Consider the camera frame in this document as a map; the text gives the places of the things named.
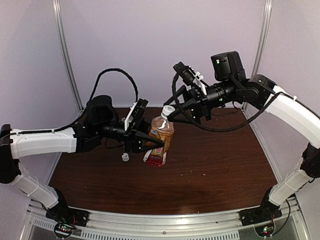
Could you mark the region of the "white cap of tea bottle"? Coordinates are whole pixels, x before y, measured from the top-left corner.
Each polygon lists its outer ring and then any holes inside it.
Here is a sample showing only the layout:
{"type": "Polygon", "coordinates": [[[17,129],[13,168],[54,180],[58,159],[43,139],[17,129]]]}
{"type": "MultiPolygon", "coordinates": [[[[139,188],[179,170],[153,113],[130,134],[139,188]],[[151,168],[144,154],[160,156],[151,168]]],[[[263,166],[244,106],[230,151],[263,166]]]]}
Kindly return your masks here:
{"type": "Polygon", "coordinates": [[[161,116],[164,118],[164,119],[167,119],[168,116],[170,114],[172,114],[176,109],[171,106],[171,105],[165,105],[163,108],[162,108],[162,111],[161,111],[161,116]]]}

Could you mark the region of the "white cap of clear bottle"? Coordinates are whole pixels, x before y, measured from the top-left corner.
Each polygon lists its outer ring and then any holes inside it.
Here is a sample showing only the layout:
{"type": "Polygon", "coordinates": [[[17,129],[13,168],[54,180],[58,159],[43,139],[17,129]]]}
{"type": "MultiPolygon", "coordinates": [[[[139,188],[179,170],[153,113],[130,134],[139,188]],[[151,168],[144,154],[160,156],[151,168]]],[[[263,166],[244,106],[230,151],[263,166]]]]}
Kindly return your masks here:
{"type": "Polygon", "coordinates": [[[128,162],[130,160],[130,156],[128,153],[124,152],[122,155],[121,155],[121,159],[123,162],[128,162]]]}

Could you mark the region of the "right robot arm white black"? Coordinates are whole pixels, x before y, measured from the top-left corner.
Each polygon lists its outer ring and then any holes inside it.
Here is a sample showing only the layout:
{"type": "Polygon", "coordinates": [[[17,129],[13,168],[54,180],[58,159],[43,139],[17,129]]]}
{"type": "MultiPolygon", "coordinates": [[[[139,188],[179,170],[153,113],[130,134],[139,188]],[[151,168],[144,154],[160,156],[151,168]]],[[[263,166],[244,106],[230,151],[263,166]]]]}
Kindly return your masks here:
{"type": "Polygon", "coordinates": [[[203,76],[190,66],[179,62],[173,66],[172,97],[175,111],[168,116],[171,122],[191,124],[207,132],[222,132],[221,128],[202,125],[201,119],[210,120],[214,108],[226,103],[248,103],[257,109],[257,115],[271,114],[282,120],[308,140],[298,168],[271,187],[256,210],[259,220],[268,220],[280,206],[305,184],[320,176],[320,117],[295,96],[264,75],[246,77],[238,52],[213,55],[211,62],[216,83],[205,84],[203,76]]]}

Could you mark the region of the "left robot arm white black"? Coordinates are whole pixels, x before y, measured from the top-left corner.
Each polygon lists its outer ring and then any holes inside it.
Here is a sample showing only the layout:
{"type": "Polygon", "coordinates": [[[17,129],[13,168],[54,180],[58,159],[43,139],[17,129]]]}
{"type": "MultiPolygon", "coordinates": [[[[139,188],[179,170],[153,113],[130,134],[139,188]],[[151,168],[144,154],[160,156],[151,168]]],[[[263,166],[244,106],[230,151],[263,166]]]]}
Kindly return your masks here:
{"type": "Polygon", "coordinates": [[[4,124],[0,130],[0,182],[17,185],[42,203],[61,222],[72,218],[63,194],[22,169],[20,158],[50,153],[86,153],[101,145],[103,139],[124,143],[125,153],[143,153],[164,146],[162,140],[148,134],[150,124],[144,120],[147,100],[134,103],[120,121],[112,98],[99,95],[89,100],[82,114],[83,123],[74,122],[57,129],[19,130],[4,124]]]}

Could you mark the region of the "left round circuit board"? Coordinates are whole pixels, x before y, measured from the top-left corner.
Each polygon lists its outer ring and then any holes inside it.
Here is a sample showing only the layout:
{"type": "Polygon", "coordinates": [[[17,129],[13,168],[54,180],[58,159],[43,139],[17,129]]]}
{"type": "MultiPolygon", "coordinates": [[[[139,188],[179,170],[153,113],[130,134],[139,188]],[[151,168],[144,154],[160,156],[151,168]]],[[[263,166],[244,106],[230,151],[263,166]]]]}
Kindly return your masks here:
{"type": "Polygon", "coordinates": [[[56,235],[57,238],[65,239],[70,237],[75,228],[73,226],[65,225],[62,223],[57,223],[53,228],[53,233],[56,235]]]}

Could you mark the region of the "round circuit board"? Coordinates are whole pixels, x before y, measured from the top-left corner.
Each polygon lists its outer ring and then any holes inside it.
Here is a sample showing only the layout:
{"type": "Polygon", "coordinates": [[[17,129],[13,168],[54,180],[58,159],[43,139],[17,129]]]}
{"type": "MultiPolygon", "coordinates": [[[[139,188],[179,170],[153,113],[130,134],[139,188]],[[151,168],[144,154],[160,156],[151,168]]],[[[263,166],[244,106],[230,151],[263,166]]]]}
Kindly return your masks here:
{"type": "Polygon", "coordinates": [[[62,223],[57,223],[53,228],[53,233],[56,235],[57,238],[65,239],[70,237],[75,228],[73,226],[65,225],[62,223]]]}
{"type": "Polygon", "coordinates": [[[259,237],[270,237],[274,231],[275,231],[275,225],[268,223],[268,224],[262,224],[262,225],[257,225],[254,227],[255,233],[259,236],[259,237]]]}

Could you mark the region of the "right round circuit board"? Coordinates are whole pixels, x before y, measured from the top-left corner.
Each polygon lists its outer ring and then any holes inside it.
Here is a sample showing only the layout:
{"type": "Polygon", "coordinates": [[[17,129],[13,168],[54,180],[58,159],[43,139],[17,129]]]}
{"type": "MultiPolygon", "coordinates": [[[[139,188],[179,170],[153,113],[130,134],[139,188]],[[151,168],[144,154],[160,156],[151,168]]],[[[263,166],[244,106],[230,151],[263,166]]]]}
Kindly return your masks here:
{"type": "Polygon", "coordinates": [[[268,224],[262,224],[262,225],[257,225],[254,227],[255,233],[259,236],[259,237],[270,237],[274,231],[275,231],[275,225],[268,223],[268,224]]]}

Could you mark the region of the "right aluminium frame post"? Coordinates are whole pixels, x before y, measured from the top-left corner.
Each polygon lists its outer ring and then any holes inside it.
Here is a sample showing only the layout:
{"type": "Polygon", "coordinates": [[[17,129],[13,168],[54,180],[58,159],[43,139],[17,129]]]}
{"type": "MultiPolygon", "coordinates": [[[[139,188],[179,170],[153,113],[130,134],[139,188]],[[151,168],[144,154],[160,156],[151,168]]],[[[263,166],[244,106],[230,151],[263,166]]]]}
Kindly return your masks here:
{"type": "Polygon", "coordinates": [[[259,40],[258,40],[257,50],[256,50],[252,73],[251,73],[252,76],[256,75],[259,72],[262,64],[263,54],[267,44],[269,31],[270,31],[272,10],[273,10],[273,0],[265,0],[263,13],[262,13],[262,22],[261,22],[259,40]]]}

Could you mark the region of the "aluminium frame post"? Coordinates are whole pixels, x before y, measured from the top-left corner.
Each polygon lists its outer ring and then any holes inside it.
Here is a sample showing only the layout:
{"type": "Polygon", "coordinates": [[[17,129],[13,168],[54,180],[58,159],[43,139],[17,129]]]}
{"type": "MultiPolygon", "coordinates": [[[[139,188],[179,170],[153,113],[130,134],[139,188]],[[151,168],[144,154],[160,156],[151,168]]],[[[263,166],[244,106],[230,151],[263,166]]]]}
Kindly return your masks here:
{"type": "Polygon", "coordinates": [[[75,100],[76,107],[79,112],[81,112],[84,107],[83,103],[81,101],[81,97],[79,94],[79,90],[77,87],[77,83],[75,80],[73,68],[72,68],[72,63],[68,51],[68,45],[67,45],[67,40],[66,40],[66,35],[64,31],[64,24],[63,24],[63,16],[61,12],[61,4],[59,0],[53,0],[52,1],[52,6],[53,6],[53,14],[54,14],[54,19],[55,19],[55,24],[57,27],[57,34],[58,34],[58,39],[59,39],[59,44],[61,48],[61,54],[62,54],[62,60],[64,62],[66,74],[67,74],[67,79],[70,84],[70,89],[73,95],[73,98],[75,100]]]}
{"type": "Polygon", "coordinates": [[[259,72],[262,64],[263,54],[267,44],[269,31],[270,31],[272,10],[273,10],[273,0],[265,0],[263,13],[262,13],[262,22],[261,22],[259,40],[258,40],[257,50],[256,50],[252,73],[251,73],[252,76],[256,75],[259,72]]]}

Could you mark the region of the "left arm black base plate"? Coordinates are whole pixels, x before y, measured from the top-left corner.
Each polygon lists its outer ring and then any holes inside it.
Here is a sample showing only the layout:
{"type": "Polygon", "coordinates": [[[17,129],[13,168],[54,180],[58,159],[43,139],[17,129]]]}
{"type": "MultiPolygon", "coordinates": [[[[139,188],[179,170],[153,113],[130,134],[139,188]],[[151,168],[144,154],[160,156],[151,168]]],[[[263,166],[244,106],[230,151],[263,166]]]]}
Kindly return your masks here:
{"type": "Polygon", "coordinates": [[[55,206],[51,209],[48,209],[45,216],[59,223],[86,227],[89,219],[89,212],[72,207],[55,206]]]}

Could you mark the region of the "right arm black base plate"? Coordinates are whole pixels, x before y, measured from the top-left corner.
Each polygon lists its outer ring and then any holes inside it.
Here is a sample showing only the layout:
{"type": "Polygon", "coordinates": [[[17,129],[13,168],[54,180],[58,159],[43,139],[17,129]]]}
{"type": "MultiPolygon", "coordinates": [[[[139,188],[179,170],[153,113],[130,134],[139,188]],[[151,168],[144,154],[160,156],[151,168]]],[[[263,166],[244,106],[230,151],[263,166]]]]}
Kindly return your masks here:
{"type": "Polygon", "coordinates": [[[279,218],[281,216],[282,211],[280,209],[269,210],[267,208],[261,208],[260,206],[244,209],[239,212],[239,217],[242,226],[249,226],[263,222],[268,222],[274,218],[279,218]]]}

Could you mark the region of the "left aluminium frame post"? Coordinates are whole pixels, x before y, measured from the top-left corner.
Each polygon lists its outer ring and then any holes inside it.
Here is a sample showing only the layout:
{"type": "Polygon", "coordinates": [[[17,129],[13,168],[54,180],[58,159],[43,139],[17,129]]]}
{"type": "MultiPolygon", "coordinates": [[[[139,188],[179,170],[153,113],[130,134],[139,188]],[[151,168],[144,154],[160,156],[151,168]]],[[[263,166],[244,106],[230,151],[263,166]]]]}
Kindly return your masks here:
{"type": "Polygon", "coordinates": [[[67,45],[67,40],[66,40],[66,35],[64,31],[64,24],[63,24],[63,16],[61,12],[61,4],[59,0],[53,0],[52,1],[52,6],[53,6],[53,14],[54,14],[54,19],[55,19],[55,24],[57,27],[57,34],[58,34],[58,39],[59,39],[59,44],[61,48],[61,54],[62,54],[62,60],[64,62],[66,74],[67,74],[67,79],[70,84],[70,89],[73,95],[73,98],[75,100],[76,107],[79,112],[81,112],[84,107],[83,103],[81,101],[81,97],[79,94],[79,90],[77,87],[77,83],[75,80],[73,68],[72,68],[72,63],[68,51],[68,45],[67,45]]]}

